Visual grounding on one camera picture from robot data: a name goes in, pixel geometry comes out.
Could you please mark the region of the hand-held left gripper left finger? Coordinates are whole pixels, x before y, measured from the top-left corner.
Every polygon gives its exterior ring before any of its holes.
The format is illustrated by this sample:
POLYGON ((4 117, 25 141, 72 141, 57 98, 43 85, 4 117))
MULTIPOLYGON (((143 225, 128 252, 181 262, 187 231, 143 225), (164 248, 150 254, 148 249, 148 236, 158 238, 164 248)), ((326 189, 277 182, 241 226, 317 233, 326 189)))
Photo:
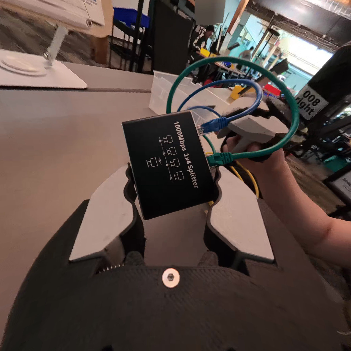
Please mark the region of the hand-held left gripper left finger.
POLYGON ((129 252, 144 256, 145 234, 135 200, 130 164, 123 165, 92 194, 82 219, 69 261, 103 258, 122 264, 129 252))

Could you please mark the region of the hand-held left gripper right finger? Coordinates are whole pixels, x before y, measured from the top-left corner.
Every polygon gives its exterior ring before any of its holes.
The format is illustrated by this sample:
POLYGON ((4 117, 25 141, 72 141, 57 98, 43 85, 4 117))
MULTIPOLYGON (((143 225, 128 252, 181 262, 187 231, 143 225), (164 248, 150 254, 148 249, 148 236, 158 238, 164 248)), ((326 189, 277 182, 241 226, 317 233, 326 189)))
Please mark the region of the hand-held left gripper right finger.
POLYGON ((218 198, 210 207, 204 242, 220 266, 240 266, 246 259, 274 263, 274 254, 258 200, 228 169, 216 170, 218 198))

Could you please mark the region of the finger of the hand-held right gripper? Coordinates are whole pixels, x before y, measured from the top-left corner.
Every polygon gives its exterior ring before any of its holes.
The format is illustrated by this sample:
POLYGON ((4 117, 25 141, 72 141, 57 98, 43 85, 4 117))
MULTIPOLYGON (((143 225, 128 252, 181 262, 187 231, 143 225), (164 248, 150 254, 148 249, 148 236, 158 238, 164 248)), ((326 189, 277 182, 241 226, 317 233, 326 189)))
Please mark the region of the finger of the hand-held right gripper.
POLYGON ((247 115, 230 121, 225 128, 218 132, 217 138, 224 138, 230 132, 234 132, 249 141, 270 141, 276 135, 286 135, 288 128, 274 116, 264 118, 262 116, 247 115))
MULTIPOLYGON (((255 102, 255 99, 236 99, 233 103, 231 103, 226 110, 222 113, 224 117, 235 116, 238 113, 241 113, 252 106, 255 102)), ((253 111, 250 112, 251 116, 261 116, 264 118, 270 117, 270 110, 267 104, 264 101, 261 101, 259 106, 253 111)))

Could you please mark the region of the black ethernet splitter box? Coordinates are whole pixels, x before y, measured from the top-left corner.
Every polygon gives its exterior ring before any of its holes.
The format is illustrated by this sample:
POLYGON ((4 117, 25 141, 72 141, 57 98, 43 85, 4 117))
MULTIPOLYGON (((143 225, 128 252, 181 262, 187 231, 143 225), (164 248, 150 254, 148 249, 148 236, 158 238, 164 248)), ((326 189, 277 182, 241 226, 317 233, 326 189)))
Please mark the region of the black ethernet splitter box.
POLYGON ((145 220, 217 199, 192 111, 125 121, 122 129, 145 220))

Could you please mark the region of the person's right forearm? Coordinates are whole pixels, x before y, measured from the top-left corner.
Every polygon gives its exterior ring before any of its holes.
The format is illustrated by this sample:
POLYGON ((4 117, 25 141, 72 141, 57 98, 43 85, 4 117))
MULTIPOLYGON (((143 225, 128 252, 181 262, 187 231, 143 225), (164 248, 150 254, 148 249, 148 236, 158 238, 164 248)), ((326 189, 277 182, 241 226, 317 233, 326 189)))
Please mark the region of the person's right forearm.
POLYGON ((299 187, 286 164, 256 167, 264 200, 301 246, 312 256, 351 268, 351 223, 329 217, 299 187))

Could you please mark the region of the person's right hand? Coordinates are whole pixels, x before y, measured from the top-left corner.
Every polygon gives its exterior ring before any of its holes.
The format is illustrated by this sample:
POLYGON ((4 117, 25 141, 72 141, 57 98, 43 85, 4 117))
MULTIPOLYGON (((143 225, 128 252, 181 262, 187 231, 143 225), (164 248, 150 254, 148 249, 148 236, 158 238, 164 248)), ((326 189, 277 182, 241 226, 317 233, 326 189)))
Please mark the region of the person's right hand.
MULTIPOLYGON (((240 136, 229 137, 224 142, 221 150, 224 152, 233 151, 234 147, 239 144, 241 140, 240 136)), ((251 143, 249 144, 244 152, 260 151, 262 144, 251 143)), ((284 152, 282 149, 272 153, 266 160, 258 161, 258 157, 251 159, 243 158, 238 163, 248 169, 253 175, 258 178, 259 182, 264 184, 274 183, 286 185, 291 178, 291 172, 284 158, 284 152)))

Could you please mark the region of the clear plastic container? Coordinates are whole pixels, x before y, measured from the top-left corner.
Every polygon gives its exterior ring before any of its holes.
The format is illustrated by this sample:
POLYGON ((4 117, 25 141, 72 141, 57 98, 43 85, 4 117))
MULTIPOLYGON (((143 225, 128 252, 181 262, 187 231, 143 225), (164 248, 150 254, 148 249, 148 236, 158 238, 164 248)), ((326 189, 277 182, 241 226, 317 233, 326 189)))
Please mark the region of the clear plastic container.
MULTIPOLYGON (((154 71, 149 108, 156 115, 166 114, 168 95, 177 78, 178 76, 174 74, 154 71)), ((201 87, 199 83, 194 84, 190 77, 183 78, 174 93, 171 112, 177 112, 181 103, 201 87)), ((228 89, 209 87, 193 96, 181 110, 194 106, 208 106, 217 112, 224 112, 230 105, 229 95, 228 89)))

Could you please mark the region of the teal storage bin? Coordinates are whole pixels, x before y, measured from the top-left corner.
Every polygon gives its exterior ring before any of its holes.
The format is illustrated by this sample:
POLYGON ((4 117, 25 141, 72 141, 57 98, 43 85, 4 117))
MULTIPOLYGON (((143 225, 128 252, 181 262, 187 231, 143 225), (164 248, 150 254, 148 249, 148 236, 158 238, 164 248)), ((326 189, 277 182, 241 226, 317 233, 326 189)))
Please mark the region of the teal storage bin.
POLYGON ((331 156, 323 161, 324 166, 335 173, 350 164, 350 158, 342 156, 331 156))

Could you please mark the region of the black cabinet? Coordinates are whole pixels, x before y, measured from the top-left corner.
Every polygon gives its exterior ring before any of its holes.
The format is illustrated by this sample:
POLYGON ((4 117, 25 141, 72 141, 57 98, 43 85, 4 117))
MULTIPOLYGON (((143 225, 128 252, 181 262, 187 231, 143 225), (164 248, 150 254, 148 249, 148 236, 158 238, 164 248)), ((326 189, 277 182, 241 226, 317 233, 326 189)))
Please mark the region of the black cabinet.
POLYGON ((193 21, 168 1, 154 1, 153 69, 179 75, 186 68, 193 21))

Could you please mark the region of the black metal rack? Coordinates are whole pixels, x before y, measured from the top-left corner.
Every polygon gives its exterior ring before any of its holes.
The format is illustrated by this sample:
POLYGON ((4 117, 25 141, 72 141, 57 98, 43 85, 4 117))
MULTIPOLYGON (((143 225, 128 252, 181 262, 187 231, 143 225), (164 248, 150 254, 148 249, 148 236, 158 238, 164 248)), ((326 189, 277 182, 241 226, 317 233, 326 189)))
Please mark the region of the black metal rack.
POLYGON ((154 1, 112 1, 113 7, 132 8, 138 11, 135 25, 113 19, 112 34, 109 42, 108 68, 142 73, 147 59, 152 59, 151 44, 154 1), (150 27, 139 26, 141 15, 150 18, 150 27))

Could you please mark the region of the blue storage bin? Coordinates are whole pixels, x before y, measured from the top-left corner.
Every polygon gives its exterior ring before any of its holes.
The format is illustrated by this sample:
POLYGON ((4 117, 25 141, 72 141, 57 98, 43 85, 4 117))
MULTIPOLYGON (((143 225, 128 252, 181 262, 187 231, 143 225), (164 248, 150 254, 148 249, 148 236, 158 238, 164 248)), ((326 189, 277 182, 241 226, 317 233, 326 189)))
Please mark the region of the blue storage bin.
MULTIPOLYGON (((136 24, 138 11, 132 8, 121 8, 113 7, 114 16, 113 19, 125 23, 127 27, 131 27, 136 24)), ((140 27, 149 28, 150 18, 144 14, 141 15, 140 27)))

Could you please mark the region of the white monitor stand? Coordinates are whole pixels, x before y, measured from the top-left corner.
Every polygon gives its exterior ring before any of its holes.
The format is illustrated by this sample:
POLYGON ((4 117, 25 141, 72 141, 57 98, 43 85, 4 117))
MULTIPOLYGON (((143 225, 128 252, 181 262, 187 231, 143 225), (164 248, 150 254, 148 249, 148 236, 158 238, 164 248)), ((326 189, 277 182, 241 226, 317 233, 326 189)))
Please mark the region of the white monitor stand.
POLYGON ((67 34, 67 28, 58 26, 42 56, 1 49, 1 87, 86 89, 86 82, 56 60, 67 34))

